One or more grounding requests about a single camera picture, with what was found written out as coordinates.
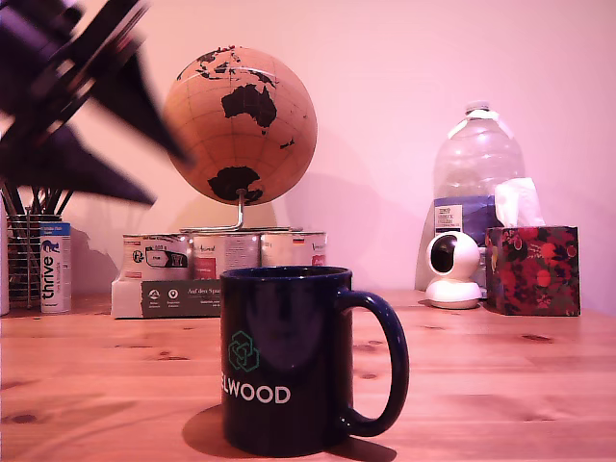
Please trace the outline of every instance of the wood grain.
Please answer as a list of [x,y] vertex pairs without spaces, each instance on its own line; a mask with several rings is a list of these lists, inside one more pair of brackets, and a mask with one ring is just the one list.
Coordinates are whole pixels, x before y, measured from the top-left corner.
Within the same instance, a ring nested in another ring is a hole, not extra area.
[[[616,460],[616,319],[510,318],[383,295],[409,345],[404,410],[383,435],[305,459]],[[218,319],[113,320],[107,296],[73,306],[1,320],[2,460],[263,460],[221,435]],[[362,309],[353,323],[355,404],[376,416],[390,383],[385,337]]]

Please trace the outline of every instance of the mug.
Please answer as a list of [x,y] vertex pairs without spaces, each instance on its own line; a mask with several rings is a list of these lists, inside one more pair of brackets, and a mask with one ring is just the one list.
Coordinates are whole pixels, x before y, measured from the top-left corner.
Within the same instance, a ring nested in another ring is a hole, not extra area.
[[[351,290],[349,269],[232,269],[220,280],[222,426],[232,446],[300,456],[348,435],[378,435],[396,421],[409,379],[404,332],[384,299]],[[376,419],[352,407],[351,309],[357,306],[374,313],[391,356],[390,394]]]

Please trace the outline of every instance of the security camera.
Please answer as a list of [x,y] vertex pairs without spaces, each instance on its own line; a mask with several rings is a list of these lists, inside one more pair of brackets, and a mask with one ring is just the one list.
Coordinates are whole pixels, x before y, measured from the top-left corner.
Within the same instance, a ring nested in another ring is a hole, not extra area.
[[479,248],[469,235],[449,231],[436,236],[425,254],[435,274],[425,290],[433,306],[450,309],[475,308],[481,298],[471,276],[479,266]]

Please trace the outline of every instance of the large water bottle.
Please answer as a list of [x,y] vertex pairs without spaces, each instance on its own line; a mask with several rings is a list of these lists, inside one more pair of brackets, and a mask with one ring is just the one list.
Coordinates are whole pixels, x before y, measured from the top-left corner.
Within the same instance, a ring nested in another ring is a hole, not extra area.
[[435,234],[461,231],[481,250],[475,274],[485,296],[485,230],[501,226],[494,206],[496,185],[525,176],[524,159],[513,133],[487,101],[473,101],[448,133],[434,166]]

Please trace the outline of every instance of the globe stand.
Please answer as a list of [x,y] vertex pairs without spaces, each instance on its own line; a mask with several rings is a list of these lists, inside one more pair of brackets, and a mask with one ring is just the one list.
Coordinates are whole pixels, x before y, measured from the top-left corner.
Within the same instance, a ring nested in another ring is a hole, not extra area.
[[229,226],[206,226],[180,228],[181,233],[233,233],[235,231],[302,231],[303,228],[265,226],[260,228],[244,228],[244,206],[246,190],[237,190],[238,194],[238,222]]

